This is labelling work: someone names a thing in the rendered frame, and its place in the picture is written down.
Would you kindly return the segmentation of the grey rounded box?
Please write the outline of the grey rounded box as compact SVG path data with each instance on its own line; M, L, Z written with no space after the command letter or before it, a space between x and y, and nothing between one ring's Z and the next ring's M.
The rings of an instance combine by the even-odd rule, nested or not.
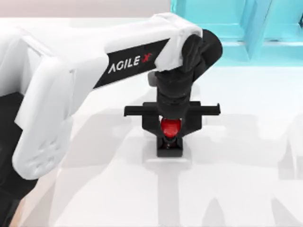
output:
M156 77L156 71L150 71L147 74L147 79L150 87L157 87L158 79Z

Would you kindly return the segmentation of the small red object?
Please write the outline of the small red object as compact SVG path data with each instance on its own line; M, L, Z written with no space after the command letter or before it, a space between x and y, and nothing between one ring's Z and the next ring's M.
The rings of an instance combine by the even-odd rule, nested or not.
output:
M160 126L164 134L163 146L165 148L176 147L177 135L181 129L181 120L162 118Z

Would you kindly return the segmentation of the light blue rack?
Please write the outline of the light blue rack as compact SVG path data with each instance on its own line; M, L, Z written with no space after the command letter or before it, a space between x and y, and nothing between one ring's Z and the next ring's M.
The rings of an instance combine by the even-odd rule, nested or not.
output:
M219 37L219 65L303 66L303 0L170 0L170 10Z

